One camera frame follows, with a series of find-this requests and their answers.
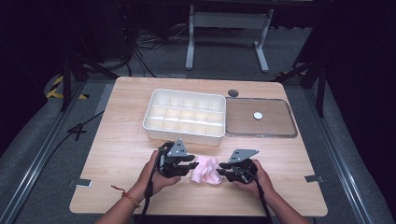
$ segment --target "person's right hand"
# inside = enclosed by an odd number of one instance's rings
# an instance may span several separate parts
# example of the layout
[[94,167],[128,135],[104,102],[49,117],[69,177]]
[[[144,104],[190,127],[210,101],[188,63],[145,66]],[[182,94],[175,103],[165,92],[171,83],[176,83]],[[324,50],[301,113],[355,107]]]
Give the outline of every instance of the person's right hand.
[[[264,190],[264,195],[265,195],[264,197],[267,198],[267,196],[275,193],[271,179],[267,174],[267,172],[265,172],[264,169],[262,169],[262,165],[260,164],[259,161],[257,160],[252,160],[252,161],[257,167],[257,178],[259,179],[259,183],[262,186],[262,190]],[[239,181],[234,181],[233,184],[237,186],[239,189],[249,191],[255,197],[260,199],[260,193],[259,190],[257,189],[257,183],[255,181],[252,181],[248,184],[244,184]]]

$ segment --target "red string bracelet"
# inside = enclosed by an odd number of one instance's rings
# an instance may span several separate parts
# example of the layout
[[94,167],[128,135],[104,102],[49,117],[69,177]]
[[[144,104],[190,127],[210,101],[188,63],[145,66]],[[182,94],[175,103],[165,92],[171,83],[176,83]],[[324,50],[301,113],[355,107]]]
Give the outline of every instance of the red string bracelet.
[[118,190],[122,190],[122,195],[121,195],[121,197],[127,197],[129,200],[131,200],[131,202],[134,203],[134,205],[136,205],[136,207],[140,207],[140,203],[139,203],[137,200],[135,200],[130,194],[128,194],[128,193],[125,191],[125,189],[119,189],[119,188],[117,188],[117,187],[114,186],[114,185],[112,185],[111,188],[113,188],[113,189],[118,189]]

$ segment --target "table leg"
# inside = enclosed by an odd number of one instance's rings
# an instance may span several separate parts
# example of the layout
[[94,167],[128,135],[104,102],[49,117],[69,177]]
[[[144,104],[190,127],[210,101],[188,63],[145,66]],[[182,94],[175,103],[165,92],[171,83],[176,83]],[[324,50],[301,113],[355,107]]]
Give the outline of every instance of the table leg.
[[266,19],[264,21],[264,24],[262,25],[262,36],[260,38],[260,41],[254,42],[254,48],[256,50],[257,57],[259,58],[260,67],[262,68],[262,71],[264,73],[268,73],[269,68],[268,68],[267,61],[265,60],[264,52],[262,51],[262,46],[264,45],[264,40],[268,33],[268,28],[271,23],[273,12],[274,12],[273,9],[268,10]]
[[194,6],[190,6],[190,21],[189,21],[189,46],[187,48],[186,69],[191,70],[194,61]]

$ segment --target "black equipment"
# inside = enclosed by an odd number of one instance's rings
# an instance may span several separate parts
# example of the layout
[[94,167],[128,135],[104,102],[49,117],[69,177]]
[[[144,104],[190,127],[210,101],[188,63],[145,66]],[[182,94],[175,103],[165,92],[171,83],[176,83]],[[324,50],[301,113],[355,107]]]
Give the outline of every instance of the black equipment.
[[222,162],[218,169],[220,175],[225,175],[230,182],[239,181],[244,184],[250,183],[256,178],[257,167],[249,157],[259,153],[256,149],[237,149],[228,160]]
[[161,147],[160,160],[157,161],[157,169],[161,175],[165,177],[184,176],[189,173],[191,169],[195,169],[199,162],[191,162],[188,165],[178,165],[182,161],[193,161],[195,156],[190,155],[184,147],[181,139],[176,142],[167,141]]

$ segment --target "metal frame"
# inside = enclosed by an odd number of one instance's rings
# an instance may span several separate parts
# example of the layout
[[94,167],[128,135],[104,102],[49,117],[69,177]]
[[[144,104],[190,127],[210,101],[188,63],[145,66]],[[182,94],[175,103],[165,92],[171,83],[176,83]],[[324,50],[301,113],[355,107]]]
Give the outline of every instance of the metal frame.
[[274,10],[269,9],[267,14],[242,14],[242,13],[219,13],[219,12],[195,12],[194,6],[190,6],[189,21],[189,45],[187,47],[186,69],[191,70],[194,60],[194,28],[195,27],[224,27],[242,29],[262,29],[259,41],[254,42],[259,59],[260,67],[264,73],[268,73],[269,68],[265,60],[262,46],[268,33]]

